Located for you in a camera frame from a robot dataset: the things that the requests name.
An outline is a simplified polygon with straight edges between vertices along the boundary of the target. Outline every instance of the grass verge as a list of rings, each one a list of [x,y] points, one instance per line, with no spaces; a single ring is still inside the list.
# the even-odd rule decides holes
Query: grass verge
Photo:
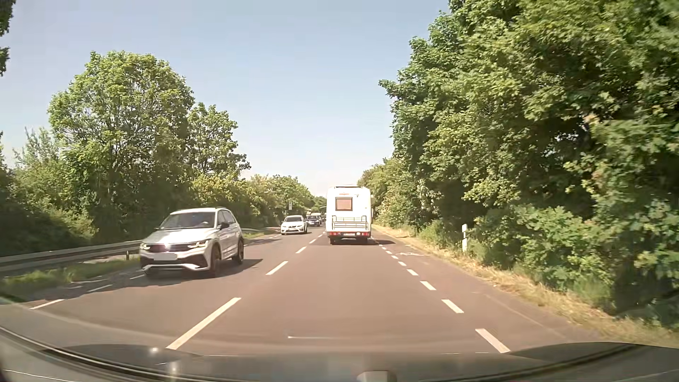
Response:
[[[265,235],[273,235],[278,233],[276,230],[270,230],[270,229],[263,229],[259,232],[243,232],[243,237],[245,239],[254,239],[255,237],[260,237],[260,236],[265,236]]]
[[[22,297],[39,290],[65,285],[73,281],[84,281],[132,266],[139,266],[138,258],[133,257],[130,260],[113,259],[93,263],[83,262],[62,268],[9,276],[0,280],[0,295],[10,300],[20,301]]]
[[[444,259],[480,279],[493,283],[495,288],[512,293],[562,317],[572,323],[599,332],[607,341],[623,341],[646,345],[679,347],[679,334],[666,328],[651,326],[640,320],[617,319],[583,302],[574,293],[561,293],[511,271],[502,271],[482,265],[461,251],[441,249],[417,237],[409,228],[398,229],[377,226],[373,228],[410,244],[422,251]]]

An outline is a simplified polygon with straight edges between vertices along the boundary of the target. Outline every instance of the camper van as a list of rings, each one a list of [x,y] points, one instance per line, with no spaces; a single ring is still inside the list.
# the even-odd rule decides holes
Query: camper van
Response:
[[[325,232],[330,244],[342,239],[367,243],[373,220],[372,195],[366,187],[334,186],[328,189]]]

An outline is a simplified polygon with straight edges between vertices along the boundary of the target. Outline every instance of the blue sky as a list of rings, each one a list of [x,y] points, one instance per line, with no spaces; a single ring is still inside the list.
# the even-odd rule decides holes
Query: blue sky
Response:
[[[90,51],[167,60],[197,101],[238,122],[252,173],[297,176],[323,195],[354,183],[392,151],[394,79],[446,0],[19,0],[0,77],[9,163],[24,128],[47,126],[51,96],[84,70]]]

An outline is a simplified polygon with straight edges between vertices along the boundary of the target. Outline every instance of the blurred license plate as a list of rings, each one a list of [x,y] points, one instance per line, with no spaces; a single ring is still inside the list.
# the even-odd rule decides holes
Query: blurred license plate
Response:
[[[176,260],[177,254],[155,254],[153,256],[153,259],[154,260],[161,260],[161,261]]]

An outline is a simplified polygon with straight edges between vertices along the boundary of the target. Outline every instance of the car hood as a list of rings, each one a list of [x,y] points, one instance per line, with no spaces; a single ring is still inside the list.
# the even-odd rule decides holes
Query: car hood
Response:
[[[43,349],[31,354],[43,359],[49,356],[57,363],[91,368],[92,372],[124,372],[128,376],[155,380],[171,377],[175,381],[372,382],[372,377],[387,382],[631,381],[633,378],[634,381],[675,381],[679,377],[676,370],[679,349],[609,342],[565,343],[486,354],[314,352],[220,356],[138,345],[84,345]]]
[[[143,240],[146,244],[190,243],[204,240],[217,231],[216,228],[188,228],[181,230],[157,230]]]

